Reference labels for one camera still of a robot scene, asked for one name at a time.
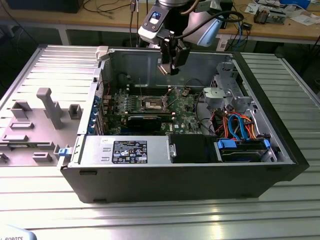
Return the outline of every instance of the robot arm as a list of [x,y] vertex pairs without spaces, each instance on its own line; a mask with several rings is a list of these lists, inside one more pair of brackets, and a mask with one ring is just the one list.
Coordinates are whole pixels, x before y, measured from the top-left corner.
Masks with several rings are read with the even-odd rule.
[[[157,0],[144,19],[138,34],[141,39],[160,46],[164,75],[176,75],[186,63],[190,44],[210,46],[222,22],[244,19],[237,11],[221,11],[218,0]],[[228,19],[229,15],[238,19]]]

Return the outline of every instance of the blue cable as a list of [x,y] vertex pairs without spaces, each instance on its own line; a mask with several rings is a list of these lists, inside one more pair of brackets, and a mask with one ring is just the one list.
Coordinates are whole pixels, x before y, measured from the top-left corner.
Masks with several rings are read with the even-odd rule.
[[239,47],[239,43],[240,43],[240,41],[241,41],[241,37],[242,37],[242,29],[241,29],[241,25],[240,25],[240,23],[239,23],[239,22],[238,22],[238,26],[239,26],[240,36],[239,36],[238,42],[237,42],[237,43],[236,43],[236,45],[235,45],[235,49],[234,49],[234,51],[236,51],[236,50],[237,50],[237,48]]
[[242,118],[241,118],[240,116],[238,116],[238,115],[233,114],[233,115],[231,115],[231,116],[229,117],[229,121],[228,121],[229,132],[230,132],[238,141],[240,141],[240,137],[238,137],[238,136],[234,133],[234,131],[232,130],[231,122],[232,122],[232,119],[233,119],[234,117],[238,118],[238,120],[239,120],[240,131],[241,131],[242,137],[243,137],[245,140],[248,140],[249,138],[248,138],[248,135],[247,135],[246,130],[245,130],[244,121],[243,121]]

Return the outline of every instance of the motherboard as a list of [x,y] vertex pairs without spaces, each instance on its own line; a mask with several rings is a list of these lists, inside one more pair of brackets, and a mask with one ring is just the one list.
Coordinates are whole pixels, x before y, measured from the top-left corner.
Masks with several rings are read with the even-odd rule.
[[187,87],[120,88],[103,96],[106,135],[201,134],[198,93]]

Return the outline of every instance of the wooden workbench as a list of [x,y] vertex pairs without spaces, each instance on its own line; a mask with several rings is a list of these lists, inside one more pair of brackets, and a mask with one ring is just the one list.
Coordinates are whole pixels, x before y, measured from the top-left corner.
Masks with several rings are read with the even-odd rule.
[[[114,0],[97,0],[98,4],[112,3]],[[244,13],[246,5],[250,0],[234,0],[235,7],[245,17],[245,22],[252,24],[250,33],[251,40],[267,41],[267,42],[291,42],[312,44],[320,34],[320,24],[312,24],[305,26],[295,22],[289,18],[284,24],[256,24],[253,21],[253,14]],[[96,12],[89,12],[83,8],[78,13],[63,13],[63,12],[48,12],[34,10],[11,10],[4,3],[12,16],[22,25],[34,27],[56,28],[59,30],[63,44],[68,44],[67,29],[93,30],[106,32],[128,32],[130,23],[130,7],[126,6],[114,10],[109,16],[104,16]],[[129,4],[128,0],[120,0],[115,4],[104,6],[103,9],[113,9],[122,5]],[[90,1],[86,7],[91,10],[96,10],[95,0]],[[319,10],[311,4],[308,10]],[[139,25],[143,22],[146,16],[146,4],[139,5]],[[12,24],[13,21],[3,9],[0,9],[0,24]],[[136,28],[136,14],[133,16],[132,27]],[[237,29],[232,23],[227,25],[226,29],[219,31],[218,37],[224,41],[230,39],[232,35],[237,33]]]

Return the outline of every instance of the warning label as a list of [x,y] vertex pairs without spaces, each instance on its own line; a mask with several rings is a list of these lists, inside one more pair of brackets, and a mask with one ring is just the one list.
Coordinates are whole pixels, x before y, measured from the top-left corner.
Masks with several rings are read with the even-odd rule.
[[146,164],[147,141],[114,141],[112,162],[114,164]]

